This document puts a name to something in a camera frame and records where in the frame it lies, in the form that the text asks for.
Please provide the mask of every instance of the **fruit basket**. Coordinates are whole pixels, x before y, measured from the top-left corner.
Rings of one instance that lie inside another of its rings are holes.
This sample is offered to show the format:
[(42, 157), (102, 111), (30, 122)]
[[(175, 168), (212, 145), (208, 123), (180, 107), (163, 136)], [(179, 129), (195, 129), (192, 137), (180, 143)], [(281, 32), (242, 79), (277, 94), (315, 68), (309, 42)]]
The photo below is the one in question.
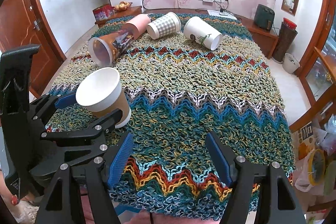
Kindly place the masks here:
[(132, 2), (125, 2), (122, 1), (120, 2), (119, 5), (115, 6), (115, 12), (121, 12), (121, 11), (126, 11), (128, 8), (130, 8), (130, 6), (132, 5)]

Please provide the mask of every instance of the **bed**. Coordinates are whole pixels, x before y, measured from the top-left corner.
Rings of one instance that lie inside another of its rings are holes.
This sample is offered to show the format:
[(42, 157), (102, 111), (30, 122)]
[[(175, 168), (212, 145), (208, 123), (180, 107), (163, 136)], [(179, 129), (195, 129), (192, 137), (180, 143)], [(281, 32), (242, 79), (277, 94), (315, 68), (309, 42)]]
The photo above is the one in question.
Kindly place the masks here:
[[(184, 26), (193, 15), (178, 16)], [(219, 180), (206, 149), (209, 131), (251, 162), (279, 162), (289, 179), (294, 155), (283, 100), (251, 34), (240, 21), (198, 16), (223, 34), (217, 50), (208, 51), (182, 32), (155, 41), (145, 33), (113, 65), (132, 117), (108, 134), (108, 143), (115, 144), (129, 130), (134, 149), (109, 194), (116, 202), (149, 212), (218, 220), (231, 190)], [(94, 36), (118, 30), (131, 18), (111, 20)], [(50, 93), (76, 89), (97, 69), (84, 45)], [(76, 104), (58, 110), (48, 130), (72, 130), (93, 120)], [(254, 185), (251, 211), (257, 207), (258, 188)]]

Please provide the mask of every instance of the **white bucket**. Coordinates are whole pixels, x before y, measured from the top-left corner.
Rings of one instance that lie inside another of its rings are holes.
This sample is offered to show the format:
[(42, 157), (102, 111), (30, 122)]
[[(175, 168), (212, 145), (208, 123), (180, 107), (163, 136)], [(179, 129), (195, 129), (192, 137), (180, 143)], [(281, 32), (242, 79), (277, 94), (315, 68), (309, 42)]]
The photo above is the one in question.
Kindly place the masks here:
[(293, 55), (286, 53), (283, 58), (282, 67), (287, 73), (293, 74), (300, 67), (300, 63)]
[(179, 17), (169, 12), (166, 15), (147, 24), (147, 32), (152, 39), (158, 39), (165, 35), (179, 32), (181, 30), (181, 21)]
[(115, 128), (126, 125), (132, 115), (121, 87), (120, 74), (114, 68), (102, 68), (86, 77), (76, 91), (76, 101), (97, 117), (117, 108), (122, 110), (123, 116)]
[(192, 17), (188, 20), (184, 26), (183, 34), (187, 39), (191, 39), (212, 51), (218, 48), (223, 39), (223, 35), (219, 31), (199, 17)]

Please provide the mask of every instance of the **printed plastic cup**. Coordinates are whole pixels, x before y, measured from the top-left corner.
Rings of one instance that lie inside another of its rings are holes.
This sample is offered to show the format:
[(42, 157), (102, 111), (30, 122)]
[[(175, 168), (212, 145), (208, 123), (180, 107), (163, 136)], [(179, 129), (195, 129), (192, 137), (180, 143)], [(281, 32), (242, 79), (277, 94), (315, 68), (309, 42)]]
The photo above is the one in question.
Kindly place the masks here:
[(147, 25), (147, 32), (152, 39), (158, 39), (180, 30), (181, 21), (173, 12), (169, 12)]
[(146, 31), (147, 24), (150, 22), (151, 18), (148, 15), (140, 14), (127, 21), (121, 29), (129, 30), (133, 33), (134, 39), (138, 39)]
[(218, 48), (223, 39), (223, 35), (219, 31), (199, 17), (192, 17), (187, 21), (183, 34), (187, 39), (191, 39), (212, 51)]
[(88, 50), (99, 67), (108, 67), (134, 42), (129, 30), (119, 30), (89, 40)]
[(120, 74), (114, 68), (102, 68), (86, 77), (76, 91), (76, 101), (98, 118), (117, 108), (122, 110), (123, 116), (115, 128), (126, 125), (132, 115), (121, 87)]

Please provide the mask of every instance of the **pink cup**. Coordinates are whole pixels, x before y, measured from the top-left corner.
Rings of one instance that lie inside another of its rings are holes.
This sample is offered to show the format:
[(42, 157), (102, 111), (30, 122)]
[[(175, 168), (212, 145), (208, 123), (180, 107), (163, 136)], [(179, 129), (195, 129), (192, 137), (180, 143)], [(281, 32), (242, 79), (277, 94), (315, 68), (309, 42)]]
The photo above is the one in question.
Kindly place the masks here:
[(147, 28), (147, 24), (151, 22), (151, 19), (148, 15), (140, 14), (132, 18), (130, 21), (127, 21), (122, 27), (122, 30), (128, 30), (133, 33), (134, 39), (138, 39)]

